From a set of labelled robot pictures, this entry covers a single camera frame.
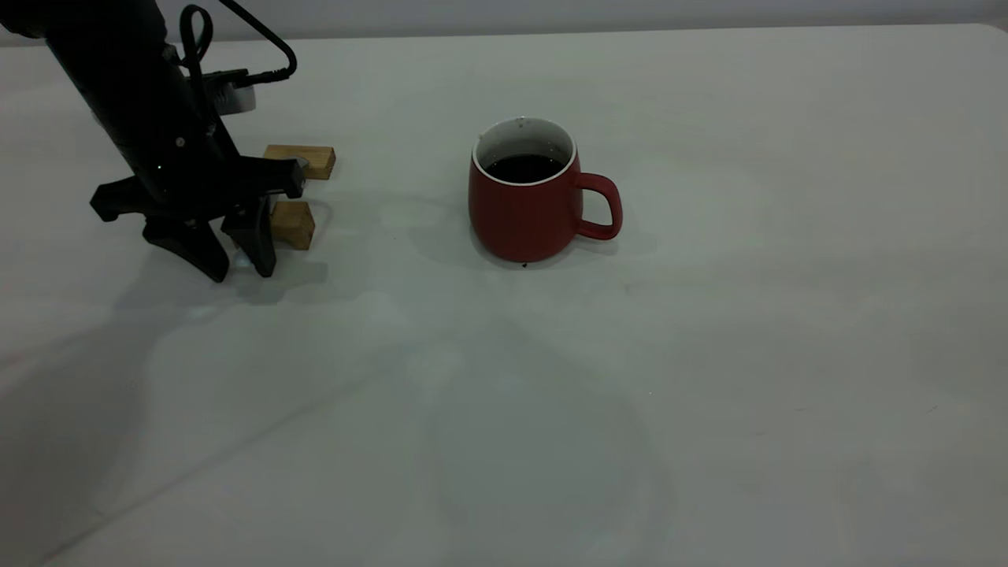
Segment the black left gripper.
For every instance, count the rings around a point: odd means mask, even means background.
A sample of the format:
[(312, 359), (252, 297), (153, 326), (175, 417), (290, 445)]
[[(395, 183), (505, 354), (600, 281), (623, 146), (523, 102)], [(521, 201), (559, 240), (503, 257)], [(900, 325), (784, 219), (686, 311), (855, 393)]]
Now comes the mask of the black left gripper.
[(276, 265), (270, 197), (300, 198), (305, 184), (305, 173), (294, 158), (243, 157), (223, 121), (216, 119), (211, 135), (172, 145), (162, 159), (139, 166), (134, 176), (101, 184), (90, 204), (105, 222), (123, 214), (147, 215), (143, 238), (215, 284), (227, 276), (229, 256), (208, 223), (183, 221), (227, 214), (223, 233), (268, 279)]

